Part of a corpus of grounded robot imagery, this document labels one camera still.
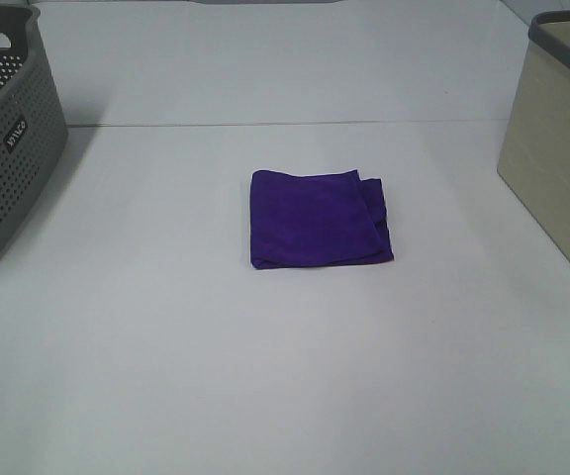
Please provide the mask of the purple folded towel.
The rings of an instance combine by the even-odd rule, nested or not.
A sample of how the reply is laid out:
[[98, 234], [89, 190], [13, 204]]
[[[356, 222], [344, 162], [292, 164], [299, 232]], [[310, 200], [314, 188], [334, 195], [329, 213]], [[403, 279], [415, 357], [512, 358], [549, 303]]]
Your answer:
[[394, 259], [382, 180], [356, 170], [293, 176], [257, 170], [249, 189], [250, 262], [260, 270]]

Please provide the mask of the beige basket with grey rim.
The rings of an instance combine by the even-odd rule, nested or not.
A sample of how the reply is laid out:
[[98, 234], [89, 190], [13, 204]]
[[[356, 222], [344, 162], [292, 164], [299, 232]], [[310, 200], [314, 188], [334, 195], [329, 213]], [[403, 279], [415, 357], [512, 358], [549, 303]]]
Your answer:
[[570, 10], [527, 35], [497, 172], [570, 262]]

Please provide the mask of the grey perforated plastic basket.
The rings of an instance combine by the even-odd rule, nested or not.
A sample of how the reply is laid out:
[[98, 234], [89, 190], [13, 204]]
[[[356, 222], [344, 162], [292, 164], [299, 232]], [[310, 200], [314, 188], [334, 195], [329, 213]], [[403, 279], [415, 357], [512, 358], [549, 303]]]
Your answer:
[[41, 197], [68, 137], [38, 8], [0, 4], [0, 256]]

